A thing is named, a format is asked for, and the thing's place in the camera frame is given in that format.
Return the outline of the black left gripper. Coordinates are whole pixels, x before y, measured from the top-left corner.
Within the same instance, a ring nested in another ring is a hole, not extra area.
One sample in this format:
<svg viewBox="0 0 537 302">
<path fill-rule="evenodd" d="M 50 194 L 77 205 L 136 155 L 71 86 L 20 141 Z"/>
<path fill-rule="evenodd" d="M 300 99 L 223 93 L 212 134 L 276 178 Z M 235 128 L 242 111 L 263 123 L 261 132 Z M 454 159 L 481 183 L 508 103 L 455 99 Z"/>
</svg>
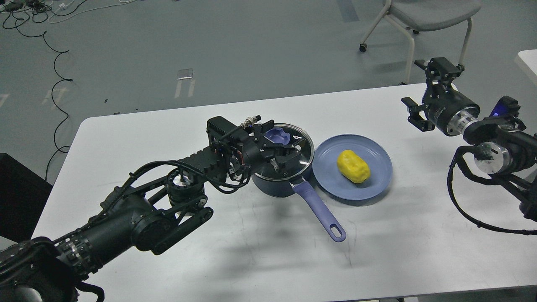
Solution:
<svg viewBox="0 0 537 302">
<path fill-rule="evenodd" d="M 244 141 L 241 150 L 245 164 L 250 166 L 252 172 L 258 172 L 263 165 L 271 161 L 276 177 L 293 176 L 301 172 L 301 151 L 308 150 L 307 140 L 293 135 L 266 135 L 264 137 L 264 133 L 273 127 L 274 122 L 265 122 L 253 124 L 245 129 L 248 134 L 252 134 Z M 274 156 L 274 152 L 290 153 Z"/>
</svg>

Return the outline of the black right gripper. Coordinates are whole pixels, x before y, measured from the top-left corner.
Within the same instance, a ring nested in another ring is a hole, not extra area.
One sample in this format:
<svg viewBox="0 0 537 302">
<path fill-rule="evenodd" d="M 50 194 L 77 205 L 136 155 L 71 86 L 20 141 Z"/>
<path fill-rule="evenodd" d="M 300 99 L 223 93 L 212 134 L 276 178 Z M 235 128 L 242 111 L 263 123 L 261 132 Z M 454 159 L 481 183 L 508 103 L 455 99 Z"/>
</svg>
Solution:
<svg viewBox="0 0 537 302">
<path fill-rule="evenodd" d="M 422 132 L 436 127 L 446 136 L 457 136 L 468 124 L 477 121 L 480 107 L 451 86 L 465 70 L 463 65 L 454 66 L 445 57 L 415 60 L 414 64 L 425 72 L 427 88 L 422 105 L 410 97 L 401 98 L 408 108 L 410 124 Z M 421 111 L 427 119 L 421 117 Z"/>
</svg>

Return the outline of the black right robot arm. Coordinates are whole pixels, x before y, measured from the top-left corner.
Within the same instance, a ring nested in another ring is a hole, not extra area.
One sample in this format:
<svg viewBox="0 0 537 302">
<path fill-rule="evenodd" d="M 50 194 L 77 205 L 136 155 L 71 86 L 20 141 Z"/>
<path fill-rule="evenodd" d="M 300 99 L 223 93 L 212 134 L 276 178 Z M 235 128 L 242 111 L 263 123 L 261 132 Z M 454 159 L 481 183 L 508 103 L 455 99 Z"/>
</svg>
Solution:
<svg viewBox="0 0 537 302">
<path fill-rule="evenodd" d="M 448 194 L 455 208 L 479 228 L 536 235 L 535 230 L 501 228 L 477 220 L 460 208 L 452 187 L 454 168 L 459 167 L 462 174 L 475 183 L 506 189 L 520 201 L 519 210 L 524 218 L 536 220 L 536 181 L 516 176 L 516 172 L 536 164 L 536 135 L 525 133 L 517 100 L 504 96 L 489 116 L 478 119 L 480 107 L 452 84 L 462 74 L 462 66 L 454 66 L 445 57 L 414 63 L 425 72 L 427 87 L 421 104 L 410 97 L 401 99 L 408 108 L 408 122 L 422 132 L 439 129 L 446 136 L 462 135 L 466 142 L 456 149 L 447 174 Z"/>
</svg>

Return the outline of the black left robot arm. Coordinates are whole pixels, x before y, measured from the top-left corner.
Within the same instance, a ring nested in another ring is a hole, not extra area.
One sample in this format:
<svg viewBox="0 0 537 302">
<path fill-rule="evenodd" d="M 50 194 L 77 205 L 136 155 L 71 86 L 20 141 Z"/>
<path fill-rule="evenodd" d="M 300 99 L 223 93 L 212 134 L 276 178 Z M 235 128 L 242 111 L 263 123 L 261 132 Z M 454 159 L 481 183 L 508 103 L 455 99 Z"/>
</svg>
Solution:
<svg viewBox="0 0 537 302">
<path fill-rule="evenodd" d="M 209 119 L 207 147 L 130 173 L 84 226 L 2 250 L 2 302 L 76 302 L 81 291 L 103 302 L 104 290 L 86 283 L 89 275 L 132 247 L 160 255 L 207 222 L 213 210 L 206 206 L 206 183 L 232 194 L 267 164 L 287 175 L 299 169 L 307 134 L 260 119 L 240 125 Z"/>
</svg>

